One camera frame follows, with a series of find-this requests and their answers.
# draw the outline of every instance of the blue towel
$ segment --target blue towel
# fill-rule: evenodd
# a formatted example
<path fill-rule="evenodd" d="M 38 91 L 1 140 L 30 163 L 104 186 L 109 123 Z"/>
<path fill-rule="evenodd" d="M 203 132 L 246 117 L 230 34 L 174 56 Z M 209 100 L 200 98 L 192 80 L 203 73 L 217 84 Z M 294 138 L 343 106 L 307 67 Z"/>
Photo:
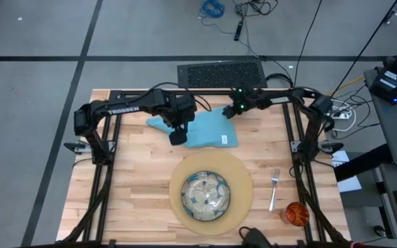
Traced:
<path fill-rule="evenodd" d="M 226 119 L 222 112 L 223 108 L 218 107 L 211 112 L 203 111 L 196 114 L 194 121 L 188 123 L 187 141 L 184 146 L 188 148 L 238 146 L 234 124 Z M 163 123 L 161 117 L 149 118 L 146 123 L 166 134 L 174 131 Z"/>

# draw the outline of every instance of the wooden tabletop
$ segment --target wooden tabletop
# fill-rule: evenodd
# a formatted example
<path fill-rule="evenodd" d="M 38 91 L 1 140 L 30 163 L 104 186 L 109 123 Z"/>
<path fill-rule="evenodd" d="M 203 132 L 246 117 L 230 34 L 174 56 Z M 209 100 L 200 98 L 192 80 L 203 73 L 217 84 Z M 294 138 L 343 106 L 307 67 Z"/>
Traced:
<path fill-rule="evenodd" d="M 93 90 L 91 101 L 108 99 L 109 93 L 110 90 Z M 213 108 L 230 103 L 228 96 L 204 97 Z M 294 135 L 297 136 L 292 106 L 289 107 Z M 171 146 L 166 134 L 145 124 L 149 117 L 143 112 L 122 116 L 103 242 L 116 239 L 119 244 L 241 244 L 238 228 L 220 236 L 203 236 L 186 229 L 177 220 L 168 198 L 171 173 L 185 156 L 199 149 Z M 307 119 L 303 114 L 301 117 L 306 126 Z M 275 105 L 266 110 L 250 110 L 232 120 L 239 146 L 219 149 L 241 159 L 254 184 L 252 209 L 240 227 L 260 229 L 271 243 L 294 245 L 296 240 L 305 240 L 302 227 L 285 224 L 278 215 L 282 208 L 298 201 L 295 179 L 288 172 L 292 160 L 283 107 Z M 112 118 L 109 139 L 112 138 L 114 123 L 115 118 Z M 103 124 L 101 121 L 98 126 L 100 134 Z M 81 155 L 76 160 L 89 157 L 89 154 Z M 326 155 L 319 155 L 317 159 L 330 163 Z M 281 175 L 276 211 L 269 213 L 270 178 L 275 168 L 281 169 Z M 322 211 L 335 228 L 350 239 L 333 169 L 316 162 L 312 163 L 312 169 Z M 57 240 L 65 238 L 87 210 L 94 170 L 90 160 L 74 167 Z M 97 228 L 98 214 L 99 211 L 94 217 L 92 237 Z M 316 240 L 318 234 L 312 212 L 310 218 Z"/>

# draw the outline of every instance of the black metal frame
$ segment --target black metal frame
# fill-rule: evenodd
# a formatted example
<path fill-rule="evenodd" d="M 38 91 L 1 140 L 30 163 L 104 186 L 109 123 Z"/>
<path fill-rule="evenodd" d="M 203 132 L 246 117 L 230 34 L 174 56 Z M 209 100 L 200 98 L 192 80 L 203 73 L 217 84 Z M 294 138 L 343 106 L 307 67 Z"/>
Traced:
<path fill-rule="evenodd" d="M 186 94 L 187 93 L 185 90 L 182 90 L 182 89 L 172 89 L 172 90 L 168 89 L 168 90 L 173 93 L 176 93 L 176 94 Z M 227 89 L 227 90 L 225 90 L 225 89 L 190 90 L 190 91 L 193 92 L 193 94 L 200 94 L 200 95 L 228 95 L 231 93 L 231 91 L 229 89 Z M 124 90 L 124 91 L 112 90 L 110 92 L 110 99 L 117 97 L 118 94 L 136 95 L 136 94 L 142 94 L 144 92 L 145 92 L 145 90 Z M 301 122 L 300 113 L 295 107 L 294 107 L 294 113 L 295 113 L 295 121 L 296 121 L 298 136 L 300 139 L 302 139 L 304 137 L 303 124 Z M 292 130 L 292 123 L 290 121 L 289 109 L 288 109 L 287 104 L 283 105 L 283 114 L 285 117 L 287 136 L 289 139 L 289 148 L 290 148 L 290 150 L 292 150 L 292 148 L 290 146 L 290 142 L 294 141 L 294 131 Z M 117 143 L 118 137 L 119 137 L 121 117 L 122 117 L 122 115 L 116 116 L 116 124 L 114 126 L 113 141 L 116 143 Z M 105 126 L 103 128 L 103 133 L 102 133 L 103 140 L 106 140 L 106 138 L 108 137 L 109 126 L 110 126 L 110 117 L 106 117 Z M 114 150 L 112 152 L 112 162 L 111 162 L 111 165 L 108 166 L 108 168 L 107 168 L 107 176 L 105 178 L 106 180 L 108 178 L 111 180 L 111 178 L 112 178 L 115 152 L 116 152 L 116 150 Z M 295 173 L 295 175 L 297 175 L 298 165 L 297 165 L 296 157 L 294 156 L 294 154 L 292 154 L 292 162 L 294 165 L 294 173 Z M 315 202 L 318 204 L 318 196 L 316 194 L 316 186 L 315 186 L 315 182 L 314 182 L 314 178 L 313 178 L 312 169 L 310 168 L 310 166 L 306 166 L 305 169 L 307 172 L 307 182 L 308 182 L 308 186 L 309 186 L 309 191 L 311 192 L 311 195 L 314 198 Z M 90 204 L 92 204 L 94 202 L 94 198 L 97 195 L 97 190 L 99 188 L 99 183 L 100 183 L 101 172 L 102 172 L 102 166 L 98 165 L 96 168 L 96 171 L 94 173 L 93 186 L 92 186 L 92 191 L 91 191 L 91 196 L 90 196 Z M 102 206 L 101 206 L 101 212 L 99 214 L 99 223 L 98 223 L 98 227 L 97 227 L 97 231 L 96 231 L 96 238 L 94 240 L 94 242 L 96 242 L 96 244 L 98 244 L 99 242 L 102 241 L 103 229 L 105 227 L 105 217 L 106 217 L 106 213 L 107 213 L 107 209 L 108 209 L 108 195 L 109 195 L 109 193 L 103 199 Z M 302 202 L 303 204 L 305 204 L 305 201 L 301 196 L 299 196 L 299 201 Z M 91 225 L 92 225 L 92 220 L 90 220 L 88 222 L 88 224 L 86 225 L 86 227 L 84 229 L 83 242 L 87 242 L 90 239 Z M 319 223 L 317 223 L 317 229 L 318 229 L 318 235 L 319 235 L 320 241 L 325 241 L 325 232 Z M 310 223 L 308 223 L 307 225 L 304 226 L 304 230 L 305 230 L 306 242 L 313 241 L 312 229 L 310 227 Z M 112 242 L 113 242 L 113 245 L 109 245 L 108 247 L 111 247 L 111 246 L 117 247 L 117 248 L 119 248 L 119 247 L 122 247 L 122 248 L 173 247 L 173 245 L 116 245 L 116 244 L 114 244 L 114 240 L 112 240 Z M 190 247 L 201 247 L 201 246 L 202 245 L 175 245 L 176 248 L 190 248 Z M 217 248 L 240 247 L 240 245 L 209 245 L 209 246 L 217 247 Z M 297 244 L 295 244 L 295 245 L 281 245 L 280 247 L 289 247 L 290 248 L 290 247 L 298 247 L 298 245 Z"/>

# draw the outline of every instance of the silver fork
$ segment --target silver fork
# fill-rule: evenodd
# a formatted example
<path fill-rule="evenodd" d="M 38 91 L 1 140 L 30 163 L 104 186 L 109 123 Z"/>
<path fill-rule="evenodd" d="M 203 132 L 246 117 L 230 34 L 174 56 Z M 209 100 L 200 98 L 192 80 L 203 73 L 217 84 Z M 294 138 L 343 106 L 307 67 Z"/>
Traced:
<path fill-rule="evenodd" d="M 278 184 L 278 177 L 280 176 L 280 169 L 275 169 L 272 174 L 272 198 L 270 199 L 269 211 L 274 211 L 275 209 L 275 191 L 276 185 Z"/>

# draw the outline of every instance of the tan placemat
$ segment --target tan placemat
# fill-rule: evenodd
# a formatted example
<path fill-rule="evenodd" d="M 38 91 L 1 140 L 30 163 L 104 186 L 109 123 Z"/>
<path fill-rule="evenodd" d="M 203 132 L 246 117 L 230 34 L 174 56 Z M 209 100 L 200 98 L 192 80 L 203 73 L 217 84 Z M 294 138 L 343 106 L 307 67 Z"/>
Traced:
<path fill-rule="evenodd" d="M 227 211 L 221 217 L 209 222 L 189 216 L 181 202 L 183 183 L 192 174 L 202 171 L 220 174 L 231 190 L 231 202 Z M 252 199 L 252 180 L 249 171 L 238 158 L 218 149 L 207 149 L 186 157 L 172 173 L 171 208 L 183 225 L 198 234 L 219 235 L 236 228 L 251 209 Z"/>

